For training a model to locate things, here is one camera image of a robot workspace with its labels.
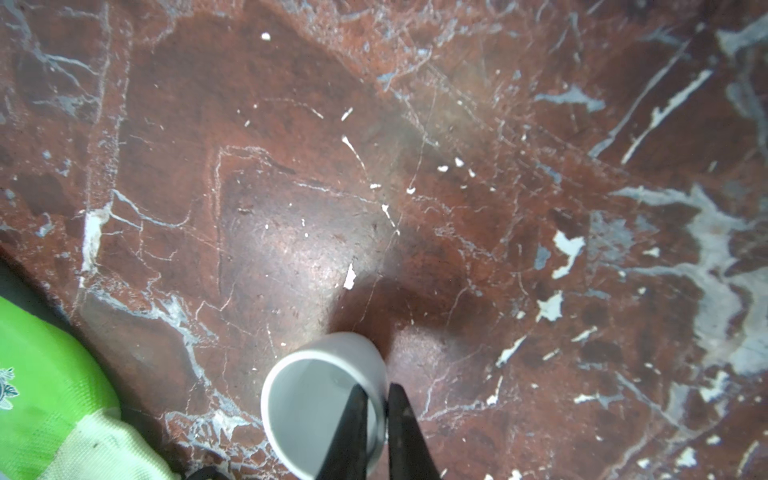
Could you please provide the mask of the green work glove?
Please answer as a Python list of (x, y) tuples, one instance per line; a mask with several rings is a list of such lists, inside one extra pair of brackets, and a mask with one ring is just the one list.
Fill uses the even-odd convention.
[(175, 479), (73, 336), (1, 302), (1, 476)]

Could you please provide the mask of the small white crucible cup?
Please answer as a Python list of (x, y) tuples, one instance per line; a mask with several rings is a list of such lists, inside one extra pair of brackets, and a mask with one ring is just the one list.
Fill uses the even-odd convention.
[(371, 474), (385, 444), (385, 403), (389, 382), (376, 346), (352, 332), (314, 340), (282, 358), (261, 392), (261, 418), (282, 464), (299, 479), (320, 472), (354, 386), (368, 396), (366, 473)]

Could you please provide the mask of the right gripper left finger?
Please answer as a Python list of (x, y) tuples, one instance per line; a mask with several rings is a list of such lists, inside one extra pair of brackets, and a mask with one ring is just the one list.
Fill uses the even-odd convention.
[(360, 385), (349, 394), (317, 480), (363, 480), (367, 476), (368, 396)]

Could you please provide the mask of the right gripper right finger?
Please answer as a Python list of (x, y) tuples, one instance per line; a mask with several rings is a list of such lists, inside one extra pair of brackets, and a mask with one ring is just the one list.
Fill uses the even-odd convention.
[(389, 478), (440, 480), (418, 420), (402, 385), (391, 383), (387, 404)]

